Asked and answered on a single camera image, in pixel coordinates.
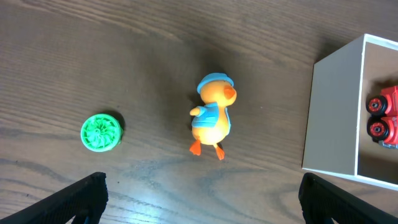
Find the yellow duck toy blue hat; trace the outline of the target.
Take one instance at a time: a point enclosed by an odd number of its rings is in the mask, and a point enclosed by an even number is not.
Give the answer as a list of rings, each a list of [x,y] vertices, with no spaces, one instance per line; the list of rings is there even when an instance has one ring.
[[[234,81],[225,73],[210,73],[197,86],[203,106],[190,110],[192,134],[195,138],[190,152],[201,154],[201,145],[213,146],[218,159],[224,159],[224,150],[218,145],[231,130],[228,107],[237,98]]]

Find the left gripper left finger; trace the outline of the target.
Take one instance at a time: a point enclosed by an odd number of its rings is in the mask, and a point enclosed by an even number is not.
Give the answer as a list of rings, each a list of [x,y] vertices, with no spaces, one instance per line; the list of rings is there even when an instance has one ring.
[[[108,202],[106,174],[95,172],[53,195],[1,219],[1,224],[100,222]]]

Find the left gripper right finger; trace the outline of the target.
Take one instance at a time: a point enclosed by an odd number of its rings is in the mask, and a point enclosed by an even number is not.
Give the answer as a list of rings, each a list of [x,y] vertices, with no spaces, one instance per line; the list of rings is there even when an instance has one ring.
[[[397,217],[307,172],[298,199],[305,223],[397,223]]]

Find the red toy fire truck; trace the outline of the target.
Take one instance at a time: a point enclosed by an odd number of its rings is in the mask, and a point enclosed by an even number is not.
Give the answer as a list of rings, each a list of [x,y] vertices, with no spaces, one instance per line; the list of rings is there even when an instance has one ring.
[[[366,102],[371,115],[367,122],[367,133],[379,145],[397,149],[397,86],[384,88]]]

